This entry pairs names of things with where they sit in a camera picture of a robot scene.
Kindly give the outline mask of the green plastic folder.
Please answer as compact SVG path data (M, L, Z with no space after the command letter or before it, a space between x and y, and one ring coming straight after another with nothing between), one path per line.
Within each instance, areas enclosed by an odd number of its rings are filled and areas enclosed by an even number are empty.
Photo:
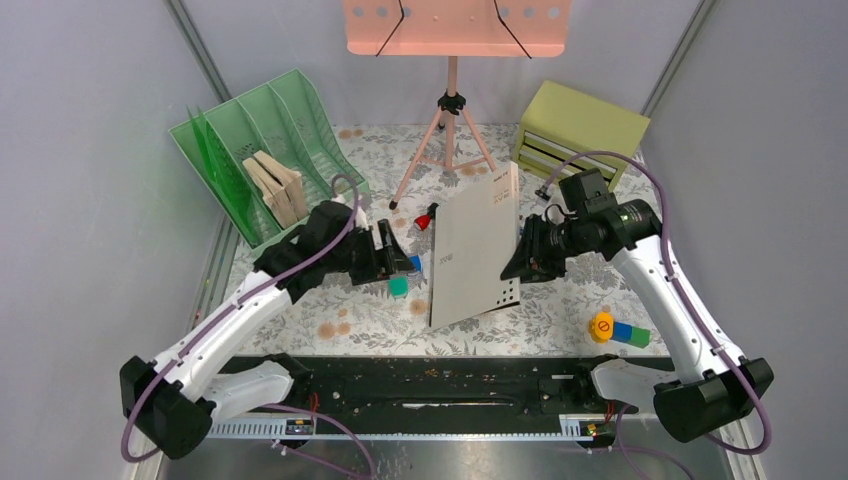
M254 216L252 196L241 171L206 115L191 109L188 114L208 185L244 239L255 246L261 239L261 222Z

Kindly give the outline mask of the purple 52-storey treehouse book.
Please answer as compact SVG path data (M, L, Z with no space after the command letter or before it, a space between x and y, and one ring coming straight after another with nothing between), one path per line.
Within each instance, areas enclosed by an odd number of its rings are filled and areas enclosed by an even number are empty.
M243 166L279 225L286 229L296 224L298 218L282 184L253 157L245 159Z

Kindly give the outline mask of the white sketch pad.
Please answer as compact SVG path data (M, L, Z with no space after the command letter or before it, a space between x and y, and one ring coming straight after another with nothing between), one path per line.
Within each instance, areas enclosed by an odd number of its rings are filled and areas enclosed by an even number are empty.
M501 278L519 240L519 200L519 172L510 164L437 209L431 328L520 303L519 281Z

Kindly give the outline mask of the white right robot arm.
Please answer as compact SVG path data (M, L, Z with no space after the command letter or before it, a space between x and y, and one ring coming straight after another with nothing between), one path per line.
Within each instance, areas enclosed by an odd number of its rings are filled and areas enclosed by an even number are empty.
M565 219L526 217L504 280L561 278L566 261L599 253L637 294L670 354L671 372L597 357L573 386L575 402L597 412L611 400L655 414L680 442L690 442L749 415L774 380L763 358L750 359L723 332L662 237L662 224L643 200L617 201L593 168L559 182Z

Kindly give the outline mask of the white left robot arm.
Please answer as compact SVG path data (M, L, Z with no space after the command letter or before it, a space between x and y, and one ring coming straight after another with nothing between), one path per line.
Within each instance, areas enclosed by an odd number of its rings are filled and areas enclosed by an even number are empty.
M247 339L326 275L344 273L359 286L415 271L389 222L371 227L362 213L336 201L320 203L304 224L262 252L236 291L198 327L150 361L127 360L119 370L125 431L140 431L156 452L180 459L220 422L267 404L304 407L308 381L280 361L235 374L221 370Z

